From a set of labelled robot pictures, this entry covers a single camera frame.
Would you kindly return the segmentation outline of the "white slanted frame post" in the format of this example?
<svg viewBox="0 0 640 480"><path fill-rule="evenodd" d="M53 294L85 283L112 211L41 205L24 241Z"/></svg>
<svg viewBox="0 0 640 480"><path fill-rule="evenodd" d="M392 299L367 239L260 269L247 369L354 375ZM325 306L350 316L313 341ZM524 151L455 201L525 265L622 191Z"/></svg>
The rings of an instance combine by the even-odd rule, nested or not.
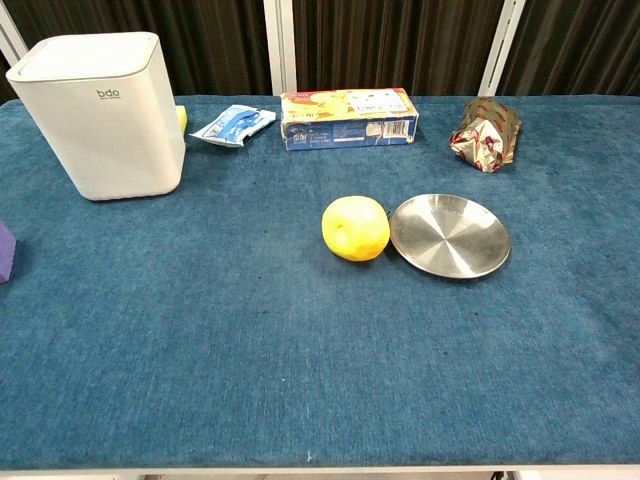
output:
<svg viewBox="0 0 640 480"><path fill-rule="evenodd" d="M494 96L527 0L504 0L477 95Z"/></svg>

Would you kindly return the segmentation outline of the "blue white wipes packet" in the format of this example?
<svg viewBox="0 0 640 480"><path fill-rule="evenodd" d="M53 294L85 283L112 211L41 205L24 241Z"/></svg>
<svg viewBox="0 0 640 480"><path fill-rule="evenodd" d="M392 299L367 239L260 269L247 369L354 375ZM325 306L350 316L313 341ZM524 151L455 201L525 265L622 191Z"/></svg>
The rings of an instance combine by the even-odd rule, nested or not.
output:
<svg viewBox="0 0 640 480"><path fill-rule="evenodd" d="M247 137L253 136L275 120L276 113L273 111L235 104L208 125L190 133L190 136L218 146L241 148Z"/></svg>

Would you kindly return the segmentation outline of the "blue yellow cracker box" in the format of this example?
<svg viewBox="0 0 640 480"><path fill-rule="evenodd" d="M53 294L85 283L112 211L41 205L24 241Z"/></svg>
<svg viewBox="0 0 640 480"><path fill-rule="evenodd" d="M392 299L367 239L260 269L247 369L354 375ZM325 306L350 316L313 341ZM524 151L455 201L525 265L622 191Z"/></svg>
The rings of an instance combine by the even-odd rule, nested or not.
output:
<svg viewBox="0 0 640 480"><path fill-rule="evenodd" d="M419 113L402 88L283 93L281 135L288 151L406 145Z"/></svg>

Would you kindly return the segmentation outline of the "white slanted frame bar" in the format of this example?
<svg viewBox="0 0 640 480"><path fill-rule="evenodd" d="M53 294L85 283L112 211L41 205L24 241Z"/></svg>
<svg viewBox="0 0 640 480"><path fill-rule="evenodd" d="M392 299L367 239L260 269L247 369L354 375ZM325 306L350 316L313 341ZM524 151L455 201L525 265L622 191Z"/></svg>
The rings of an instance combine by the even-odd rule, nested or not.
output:
<svg viewBox="0 0 640 480"><path fill-rule="evenodd" d="M3 0L0 0L0 51L10 66L14 66L29 51Z"/></svg>

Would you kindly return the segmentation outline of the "yellow apple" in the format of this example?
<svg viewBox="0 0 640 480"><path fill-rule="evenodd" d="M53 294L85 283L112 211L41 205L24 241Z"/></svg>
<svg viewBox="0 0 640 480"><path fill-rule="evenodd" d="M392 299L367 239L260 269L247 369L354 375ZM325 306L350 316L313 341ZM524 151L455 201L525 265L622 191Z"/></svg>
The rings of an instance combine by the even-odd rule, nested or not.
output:
<svg viewBox="0 0 640 480"><path fill-rule="evenodd" d="M378 257L390 239L382 205L366 196L345 196L331 202L321 219L323 240L335 255L353 262Z"/></svg>

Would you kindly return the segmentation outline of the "white vertical frame post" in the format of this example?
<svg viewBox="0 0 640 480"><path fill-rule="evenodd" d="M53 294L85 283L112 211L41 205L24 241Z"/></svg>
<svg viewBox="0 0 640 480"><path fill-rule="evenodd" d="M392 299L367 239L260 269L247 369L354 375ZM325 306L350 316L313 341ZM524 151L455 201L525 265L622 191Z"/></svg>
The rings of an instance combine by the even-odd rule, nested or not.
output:
<svg viewBox="0 0 640 480"><path fill-rule="evenodd" d="M297 72L292 0L263 0L272 91L296 92Z"/></svg>

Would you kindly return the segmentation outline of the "blue table cloth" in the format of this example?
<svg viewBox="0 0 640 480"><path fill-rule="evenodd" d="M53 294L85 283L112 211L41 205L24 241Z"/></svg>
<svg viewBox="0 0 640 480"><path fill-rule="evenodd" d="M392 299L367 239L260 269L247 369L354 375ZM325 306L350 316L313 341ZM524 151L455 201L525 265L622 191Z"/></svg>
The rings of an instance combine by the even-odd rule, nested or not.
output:
<svg viewBox="0 0 640 480"><path fill-rule="evenodd" d="M79 195L22 103L0 105L0 471L640 463L640 97L509 97L514 162L418 97L404 146L189 140L161 197ZM450 193L512 250L453 281L333 255L321 217Z"/></svg>

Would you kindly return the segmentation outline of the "dark pleated curtain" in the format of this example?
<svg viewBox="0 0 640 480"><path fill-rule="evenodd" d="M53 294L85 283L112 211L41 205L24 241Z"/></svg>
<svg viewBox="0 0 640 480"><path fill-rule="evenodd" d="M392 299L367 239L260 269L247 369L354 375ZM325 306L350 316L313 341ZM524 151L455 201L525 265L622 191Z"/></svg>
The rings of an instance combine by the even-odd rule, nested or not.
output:
<svg viewBox="0 0 640 480"><path fill-rule="evenodd" d="M4 0L28 46L150 31L177 95L272 91L262 0ZM472 95L504 0L293 0L302 91ZM640 0L525 0L500 95L640 96Z"/></svg>

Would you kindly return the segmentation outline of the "gold red foil snack bag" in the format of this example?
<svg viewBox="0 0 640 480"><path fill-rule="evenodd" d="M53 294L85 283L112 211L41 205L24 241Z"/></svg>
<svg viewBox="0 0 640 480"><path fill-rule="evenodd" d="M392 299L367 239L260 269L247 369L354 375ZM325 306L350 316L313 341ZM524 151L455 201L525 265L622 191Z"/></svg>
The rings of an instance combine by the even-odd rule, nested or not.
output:
<svg viewBox="0 0 640 480"><path fill-rule="evenodd" d="M515 109L489 97L466 102L460 127L449 137L452 151L484 173L513 162L521 121Z"/></svg>

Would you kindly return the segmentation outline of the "white plastic trash bin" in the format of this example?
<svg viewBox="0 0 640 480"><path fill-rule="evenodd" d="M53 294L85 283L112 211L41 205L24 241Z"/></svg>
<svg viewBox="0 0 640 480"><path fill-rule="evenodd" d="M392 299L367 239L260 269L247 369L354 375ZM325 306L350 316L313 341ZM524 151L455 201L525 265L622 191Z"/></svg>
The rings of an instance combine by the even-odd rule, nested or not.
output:
<svg viewBox="0 0 640 480"><path fill-rule="evenodd" d="M6 78L84 198L179 185L186 145L157 34L46 38Z"/></svg>

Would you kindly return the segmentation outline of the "round metal plate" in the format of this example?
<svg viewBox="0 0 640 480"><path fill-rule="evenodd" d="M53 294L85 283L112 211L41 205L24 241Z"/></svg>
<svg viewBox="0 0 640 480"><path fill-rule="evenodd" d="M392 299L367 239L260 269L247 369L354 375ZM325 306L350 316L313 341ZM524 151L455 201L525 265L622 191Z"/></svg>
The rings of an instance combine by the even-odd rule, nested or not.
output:
<svg viewBox="0 0 640 480"><path fill-rule="evenodd" d="M450 194L421 194L389 216L390 241L412 266L440 277L475 279L508 259L511 239L486 207Z"/></svg>

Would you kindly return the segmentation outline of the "purple foam block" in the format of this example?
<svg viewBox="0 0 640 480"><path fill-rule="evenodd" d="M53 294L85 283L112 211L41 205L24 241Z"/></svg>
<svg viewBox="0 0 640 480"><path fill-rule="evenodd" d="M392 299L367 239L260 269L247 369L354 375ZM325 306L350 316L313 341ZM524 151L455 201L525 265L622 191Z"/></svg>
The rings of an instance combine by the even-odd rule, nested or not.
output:
<svg viewBox="0 0 640 480"><path fill-rule="evenodd" d="M0 284L10 280L16 250L16 238L0 220Z"/></svg>

